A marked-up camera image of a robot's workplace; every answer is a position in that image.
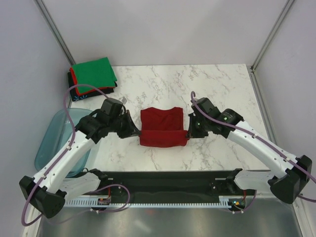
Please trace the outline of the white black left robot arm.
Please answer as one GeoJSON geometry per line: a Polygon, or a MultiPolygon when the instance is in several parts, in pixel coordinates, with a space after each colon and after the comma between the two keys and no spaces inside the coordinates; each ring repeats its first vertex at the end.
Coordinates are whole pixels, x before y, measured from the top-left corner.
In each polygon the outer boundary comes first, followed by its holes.
{"type": "Polygon", "coordinates": [[[116,133],[121,139],[141,134],[129,110],[114,98],[105,99],[101,108],[82,117],[70,139],[44,168],[33,177],[24,176],[20,180],[26,205],[31,204],[41,215],[52,218],[70,199],[92,191],[104,194],[108,190],[108,181],[97,169],[69,183],[64,179],[83,155],[109,133],[116,133]]]}

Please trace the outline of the dark red t shirt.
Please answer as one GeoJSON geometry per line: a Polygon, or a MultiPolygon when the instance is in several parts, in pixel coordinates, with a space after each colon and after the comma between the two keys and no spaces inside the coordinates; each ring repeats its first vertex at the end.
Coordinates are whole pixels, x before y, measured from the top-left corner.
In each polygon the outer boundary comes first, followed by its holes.
{"type": "Polygon", "coordinates": [[[187,131],[184,129],[183,109],[169,110],[147,108],[141,110],[140,145],[156,148],[171,148],[187,144],[187,131]]]}

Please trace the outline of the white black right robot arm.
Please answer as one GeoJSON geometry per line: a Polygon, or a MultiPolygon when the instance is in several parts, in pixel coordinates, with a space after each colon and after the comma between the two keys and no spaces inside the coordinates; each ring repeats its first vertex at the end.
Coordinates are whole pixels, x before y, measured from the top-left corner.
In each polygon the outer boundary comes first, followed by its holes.
{"type": "Polygon", "coordinates": [[[299,198],[311,175],[312,160],[297,157],[261,136],[244,118],[232,109],[219,109],[208,98],[195,99],[191,94],[193,112],[187,137],[204,138],[211,132],[221,135],[255,156],[267,171],[235,169],[227,178],[226,188],[231,194],[242,190],[270,191],[280,201],[292,204],[299,198]]]}

